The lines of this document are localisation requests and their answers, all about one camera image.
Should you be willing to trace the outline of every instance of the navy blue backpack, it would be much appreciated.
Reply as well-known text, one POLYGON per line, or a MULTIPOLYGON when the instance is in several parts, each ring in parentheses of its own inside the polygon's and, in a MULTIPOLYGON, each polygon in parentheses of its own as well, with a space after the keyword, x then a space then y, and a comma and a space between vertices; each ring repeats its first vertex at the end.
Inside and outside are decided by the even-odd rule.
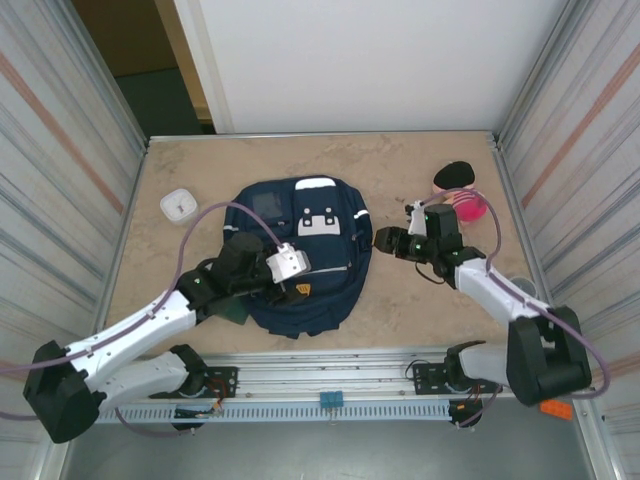
MULTIPOLYGON (((282 242, 306 252, 311 271, 287 280, 306 295, 296 305, 269 305, 260 295, 242 297, 256 323, 276 335, 298 338, 339 328, 358 301, 371 260, 372 227, 360 192, 326 176, 287 178, 251 185, 234 200, 255 211, 282 242)), ((244 212, 228 208, 224 240, 235 232, 273 241, 244 212)))

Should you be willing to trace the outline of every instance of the black cable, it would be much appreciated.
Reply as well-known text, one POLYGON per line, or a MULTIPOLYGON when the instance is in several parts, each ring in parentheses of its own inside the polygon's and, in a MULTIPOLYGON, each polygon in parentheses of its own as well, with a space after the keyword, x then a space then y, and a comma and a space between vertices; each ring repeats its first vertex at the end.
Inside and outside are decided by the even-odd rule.
POLYGON ((434 280, 433 278, 429 277, 428 275, 424 274, 419 268, 418 268, 418 262, 415 263, 415 267, 416 267, 416 272, 418 272, 418 275, 420 275, 422 278, 424 278, 425 280, 430 281, 431 283, 435 283, 436 285, 442 285, 444 283, 444 280, 442 280, 441 282, 438 282, 436 280, 434 280))
POLYGON ((411 382, 413 382, 413 381, 415 380, 414 378, 409 377, 409 376, 407 375, 407 373, 409 373, 409 369, 410 369, 411 367, 413 367, 413 366, 414 366, 416 363, 418 363, 418 362, 422 362, 422 363, 429 363, 429 362, 427 362, 426 360, 421 360, 421 359, 414 360, 414 361, 413 361, 413 362, 411 362, 411 363, 407 366, 407 368, 405 369, 405 371, 404 371, 404 378, 406 378, 407 380, 409 380, 409 381, 411 381, 411 382))

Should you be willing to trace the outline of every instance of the white wall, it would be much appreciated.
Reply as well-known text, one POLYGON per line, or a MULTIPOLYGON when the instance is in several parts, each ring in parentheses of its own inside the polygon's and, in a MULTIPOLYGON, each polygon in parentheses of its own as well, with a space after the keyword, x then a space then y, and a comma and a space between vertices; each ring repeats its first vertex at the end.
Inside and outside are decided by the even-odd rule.
POLYGON ((494 129, 565 0, 175 0, 222 133, 494 129))

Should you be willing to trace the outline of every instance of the doorway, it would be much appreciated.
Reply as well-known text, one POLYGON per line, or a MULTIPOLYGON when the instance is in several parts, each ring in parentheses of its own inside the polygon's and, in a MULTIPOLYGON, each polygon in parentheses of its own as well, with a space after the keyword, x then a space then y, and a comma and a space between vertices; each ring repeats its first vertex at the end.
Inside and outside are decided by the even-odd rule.
POLYGON ((146 137, 215 133, 172 0, 72 3, 146 137))

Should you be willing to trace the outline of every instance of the yellow logo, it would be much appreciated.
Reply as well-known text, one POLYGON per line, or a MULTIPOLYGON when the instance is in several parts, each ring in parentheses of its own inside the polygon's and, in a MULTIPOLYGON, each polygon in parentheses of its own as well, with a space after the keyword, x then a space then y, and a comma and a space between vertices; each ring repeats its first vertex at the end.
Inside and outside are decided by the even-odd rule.
POLYGON ((306 295, 308 297, 311 295, 311 284, 299 283, 296 285, 296 290, 298 290, 302 295, 306 295))

